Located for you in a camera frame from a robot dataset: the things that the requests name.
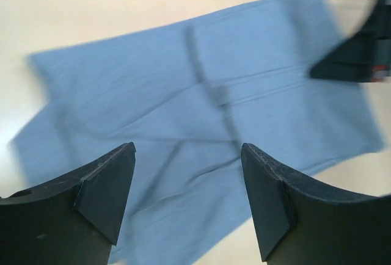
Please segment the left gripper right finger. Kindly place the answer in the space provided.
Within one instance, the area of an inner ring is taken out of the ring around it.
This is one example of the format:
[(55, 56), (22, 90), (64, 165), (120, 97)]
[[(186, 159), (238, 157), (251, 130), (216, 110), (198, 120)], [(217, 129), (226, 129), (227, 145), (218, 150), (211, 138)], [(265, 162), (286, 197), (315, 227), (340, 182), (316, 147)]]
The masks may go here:
[(390, 263), (390, 196), (318, 181), (255, 145), (241, 149), (261, 260), (268, 264)]

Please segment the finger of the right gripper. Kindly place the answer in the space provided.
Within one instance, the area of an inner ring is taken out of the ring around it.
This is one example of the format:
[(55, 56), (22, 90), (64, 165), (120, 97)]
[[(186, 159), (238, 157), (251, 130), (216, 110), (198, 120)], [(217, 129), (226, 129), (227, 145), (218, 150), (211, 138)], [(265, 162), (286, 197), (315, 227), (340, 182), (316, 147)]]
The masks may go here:
[(390, 0), (377, 0), (362, 27), (317, 62), (309, 76), (360, 83), (390, 77)]

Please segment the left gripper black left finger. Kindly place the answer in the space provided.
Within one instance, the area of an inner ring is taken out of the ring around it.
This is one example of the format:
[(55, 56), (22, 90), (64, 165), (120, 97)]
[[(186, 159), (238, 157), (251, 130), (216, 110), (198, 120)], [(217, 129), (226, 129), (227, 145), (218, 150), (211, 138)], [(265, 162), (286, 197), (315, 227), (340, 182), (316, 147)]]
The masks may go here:
[(108, 264), (117, 244), (136, 149), (1, 199), (1, 264)]

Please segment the grey long sleeve shirt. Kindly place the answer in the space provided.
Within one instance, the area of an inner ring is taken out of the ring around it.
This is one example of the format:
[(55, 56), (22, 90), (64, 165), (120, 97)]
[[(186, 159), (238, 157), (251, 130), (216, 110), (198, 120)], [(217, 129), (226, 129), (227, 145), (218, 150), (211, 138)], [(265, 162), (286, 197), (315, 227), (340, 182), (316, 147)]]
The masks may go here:
[(326, 0), (259, 0), (35, 53), (49, 103), (12, 143), (37, 185), (133, 142), (109, 262), (192, 264), (250, 217), (243, 143), (308, 175), (383, 149), (359, 84), (308, 76), (341, 40)]

